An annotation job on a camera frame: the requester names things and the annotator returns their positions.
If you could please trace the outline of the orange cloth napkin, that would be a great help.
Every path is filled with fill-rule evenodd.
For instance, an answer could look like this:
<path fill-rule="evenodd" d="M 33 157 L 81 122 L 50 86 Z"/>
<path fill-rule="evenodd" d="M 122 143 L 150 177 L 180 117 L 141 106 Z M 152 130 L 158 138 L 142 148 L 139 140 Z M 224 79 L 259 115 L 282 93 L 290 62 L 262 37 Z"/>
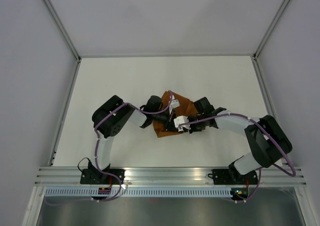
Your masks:
<path fill-rule="evenodd" d="M 195 116 L 198 114 L 198 111 L 193 101 L 177 93 L 173 93 L 173 96 L 175 99 L 179 101 L 179 104 L 180 104 L 180 106 L 175 108 L 177 116 L 189 117 L 189 116 Z M 161 97 L 161 100 L 162 100 L 162 103 L 164 103 L 164 106 L 162 106 L 161 109 L 164 109 L 170 101 L 170 92 L 165 91 Z M 153 121 L 152 126 L 158 138 L 176 136 L 176 135 L 182 134 L 182 132 L 165 130 L 165 126 L 161 122 Z"/>

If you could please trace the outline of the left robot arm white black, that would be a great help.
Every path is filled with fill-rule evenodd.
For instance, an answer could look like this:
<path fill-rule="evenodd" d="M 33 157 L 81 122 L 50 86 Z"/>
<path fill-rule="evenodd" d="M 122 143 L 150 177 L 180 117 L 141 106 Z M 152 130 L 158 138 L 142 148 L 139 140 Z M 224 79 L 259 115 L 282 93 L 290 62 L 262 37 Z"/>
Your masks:
<path fill-rule="evenodd" d="M 91 177 L 98 184 L 104 184 L 109 179 L 111 165 L 110 155 L 114 137 L 130 122 L 139 128 L 145 129 L 153 122 L 160 123 L 165 132 L 177 132 L 174 118 L 180 102 L 172 92 L 169 93 L 167 105 L 156 95 L 152 95 L 146 104 L 137 108 L 124 102 L 114 95 L 101 105 L 92 115 L 93 128 L 97 134 L 97 143 L 94 150 L 94 165 Z"/>

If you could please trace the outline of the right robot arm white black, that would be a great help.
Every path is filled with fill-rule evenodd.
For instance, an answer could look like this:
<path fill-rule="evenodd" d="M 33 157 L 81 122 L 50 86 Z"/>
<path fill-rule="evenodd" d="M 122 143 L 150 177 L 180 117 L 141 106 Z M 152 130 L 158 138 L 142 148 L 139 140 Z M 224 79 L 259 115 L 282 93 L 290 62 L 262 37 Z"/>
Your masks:
<path fill-rule="evenodd" d="M 194 106 L 197 114 L 189 116 L 189 124 L 186 125 L 190 133 L 213 127 L 246 137 L 250 152 L 228 166 L 228 178 L 235 184 L 241 183 L 248 173 L 274 165 L 293 149 L 288 137 L 271 115 L 253 119 L 223 107 L 214 108 L 206 97 L 194 102 Z"/>

